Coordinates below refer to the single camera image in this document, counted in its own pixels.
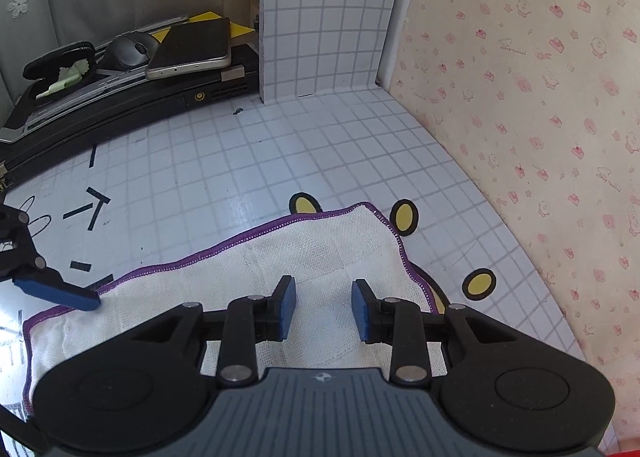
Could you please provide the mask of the black computer mouse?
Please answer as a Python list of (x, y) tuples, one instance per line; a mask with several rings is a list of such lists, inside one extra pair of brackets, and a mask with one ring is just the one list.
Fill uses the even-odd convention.
[(148, 65), (159, 46), (160, 42), (146, 32), (126, 32), (106, 47), (100, 66), (126, 72)]

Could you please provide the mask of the white towel purple edge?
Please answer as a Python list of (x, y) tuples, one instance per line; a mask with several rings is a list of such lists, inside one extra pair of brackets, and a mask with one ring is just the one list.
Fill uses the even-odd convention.
[(32, 411), (48, 370), (185, 302), (222, 310), (246, 295), (270, 295), (281, 277), (295, 281), (288, 338), (258, 347), (267, 367), (388, 370), (387, 347), (367, 347), (352, 316), (352, 282), (364, 279), (381, 298), (436, 310), (431, 289), (410, 264), (390, 220), (369, 203), (320, 214), (288, 214), (175, 262), (139, 267), (99, 288), (93, 312), (52, 307), (25, 321), (23, 404)]

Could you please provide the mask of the black smartphone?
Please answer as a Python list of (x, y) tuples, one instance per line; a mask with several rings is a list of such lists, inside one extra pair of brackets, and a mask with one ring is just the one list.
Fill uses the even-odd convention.
[(150, 80), (201, 73), (231, 64), (228, 34), (184, 26), (171, 29), (145, 67)]

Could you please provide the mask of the black glasses case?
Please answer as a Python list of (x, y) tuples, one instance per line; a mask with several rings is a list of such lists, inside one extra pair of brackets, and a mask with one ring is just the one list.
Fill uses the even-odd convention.
[(35, 106), (50, 104), (85, 87), (96, 74), (96, 48), (76, 41), (29, 62), (23, 77), (32, 80), (25, 98)]

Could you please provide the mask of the yellow paper sheet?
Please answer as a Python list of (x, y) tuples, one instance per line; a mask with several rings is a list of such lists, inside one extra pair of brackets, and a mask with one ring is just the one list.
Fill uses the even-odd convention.
[(228, 17), (223, 17), (218, 13), (208, 11), (191, 17), (178, 18), (178, 20), (174, 22), (150, 30), (149, 35), (154, 37), (158, 42), (163, 42), (171, 29), (184, 26), (192, 26), (194, 29), (209, 29), (212, 32), (218, 32), (218, 34), (223, 35), (228, 34), (233, 43), (247, 42), (255, 33), (254, 28), (235, 23)]

